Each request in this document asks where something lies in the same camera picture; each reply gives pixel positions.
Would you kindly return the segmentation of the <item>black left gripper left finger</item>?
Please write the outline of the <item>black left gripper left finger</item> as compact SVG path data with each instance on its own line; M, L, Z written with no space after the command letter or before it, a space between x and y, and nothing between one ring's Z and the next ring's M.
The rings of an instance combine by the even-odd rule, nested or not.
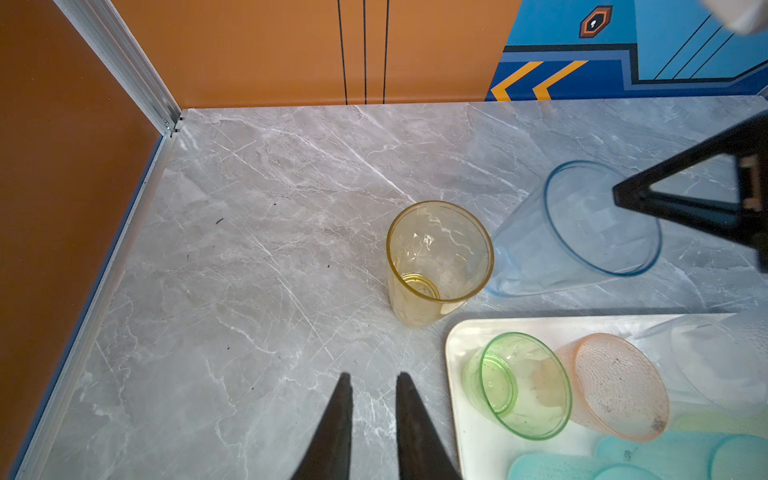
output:
M350 475L353 428L351 376L340 375L309 447L292 479L341 479Z

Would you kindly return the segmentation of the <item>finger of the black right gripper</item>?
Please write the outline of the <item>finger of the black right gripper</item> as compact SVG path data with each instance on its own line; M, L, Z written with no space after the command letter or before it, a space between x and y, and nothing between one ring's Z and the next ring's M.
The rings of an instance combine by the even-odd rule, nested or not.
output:
M613 187L615 204L753 249L767 268L767 112Z

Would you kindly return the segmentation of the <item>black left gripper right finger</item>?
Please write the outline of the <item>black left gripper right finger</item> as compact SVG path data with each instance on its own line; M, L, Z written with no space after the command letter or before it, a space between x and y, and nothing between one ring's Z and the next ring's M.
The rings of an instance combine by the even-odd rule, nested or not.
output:
M400 479L461 479L405 372L396 382L396 433Z

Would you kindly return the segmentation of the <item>teal tall cup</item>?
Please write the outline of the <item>teal tall cup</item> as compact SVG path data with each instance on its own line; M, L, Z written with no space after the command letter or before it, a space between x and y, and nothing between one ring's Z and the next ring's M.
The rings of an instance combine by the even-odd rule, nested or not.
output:
M646 469L662 479L767 477L767 440L746 434L668 432L644 443L606 437L595 456Z
M514 479L651 479L659 476L628 463L592 457L548 453L530 453L516 459L507 478Z

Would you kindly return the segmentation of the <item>green small glass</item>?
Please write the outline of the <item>green small glass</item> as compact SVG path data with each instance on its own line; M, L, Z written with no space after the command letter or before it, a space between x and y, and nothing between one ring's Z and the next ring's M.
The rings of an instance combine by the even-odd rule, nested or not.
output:
M559 435L573 410L562 362L522 332L499 334L473 353L462 370L462 387L475 410L526 440Z

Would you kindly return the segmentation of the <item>blue-grey tall plastic cup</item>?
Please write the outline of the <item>blue-grey tall plastic cup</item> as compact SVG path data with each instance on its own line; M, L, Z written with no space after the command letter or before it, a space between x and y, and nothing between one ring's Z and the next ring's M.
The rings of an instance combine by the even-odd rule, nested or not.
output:
M657 262L659 221L618 207L616 169L575 160L557 166L492 236L487 284L500 297L570 290L639 276Z

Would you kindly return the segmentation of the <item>yellow tall plastic cup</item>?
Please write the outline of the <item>yellow tall plastic cup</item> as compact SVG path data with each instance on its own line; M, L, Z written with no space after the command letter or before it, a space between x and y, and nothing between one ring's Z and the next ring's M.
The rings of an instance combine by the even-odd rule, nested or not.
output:
M413 204L386 240L391 308L403 324L427 327L462 307L488 283L494 249L483 224L449 202Z

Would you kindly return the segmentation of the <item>pink small glass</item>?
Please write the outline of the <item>pink small glass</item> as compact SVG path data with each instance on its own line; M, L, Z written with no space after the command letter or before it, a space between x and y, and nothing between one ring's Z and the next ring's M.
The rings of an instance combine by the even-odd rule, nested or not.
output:
M670 418L666 386L637 347L612 334L594 333L556 350L573 398L571 420L634 442L658 438Z

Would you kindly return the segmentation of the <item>clear small glass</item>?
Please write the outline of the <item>clear small glass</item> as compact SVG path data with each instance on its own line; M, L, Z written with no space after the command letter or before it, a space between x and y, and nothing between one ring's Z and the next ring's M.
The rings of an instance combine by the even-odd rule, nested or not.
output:
M683 315L628 341L657 368L674 409L752 415L767 406L767 365L722 321Z

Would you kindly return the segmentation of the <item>light green tall cup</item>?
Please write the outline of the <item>light green tall cup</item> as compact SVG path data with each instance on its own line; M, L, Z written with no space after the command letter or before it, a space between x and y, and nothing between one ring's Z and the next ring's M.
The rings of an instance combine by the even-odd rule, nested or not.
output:
M767 411L754 416L701 412L681 415L671 426L675 431L744 434L767 438Z

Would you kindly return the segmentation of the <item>white rectangular tray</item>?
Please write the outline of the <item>white rectangular tray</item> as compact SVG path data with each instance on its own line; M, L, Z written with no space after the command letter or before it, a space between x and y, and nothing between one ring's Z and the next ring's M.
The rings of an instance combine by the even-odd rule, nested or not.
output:
M758 312L688 315L704 315L722 321L739 338L752 344L767 365L767 321ZM530 453L599 459L595 456L598 443L606 437L614 437L583 427L572 421L571 417L559 435L544 441L523 439L494 424L475 410L462 387L463 367L480 347L499 334L522 332L539 339L556 354L559 347L590 334L607 333L628 341L628 337L634 333L679 316L683 315L499 318L467 320L457 324L446 341L446 364L462 475L467 479L508 479L512 463ZM672 430L672 423L681 415L701 412L720 411L704 409L679 412L670 402L669 422L660 436L668 432L688 432Z

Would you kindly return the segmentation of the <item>left aluminium corner post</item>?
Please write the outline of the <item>left aluminium corner post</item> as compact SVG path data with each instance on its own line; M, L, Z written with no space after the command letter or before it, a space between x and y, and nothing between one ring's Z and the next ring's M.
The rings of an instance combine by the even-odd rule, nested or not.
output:
M110 0L56 0L79 35L163 136L182 110Z

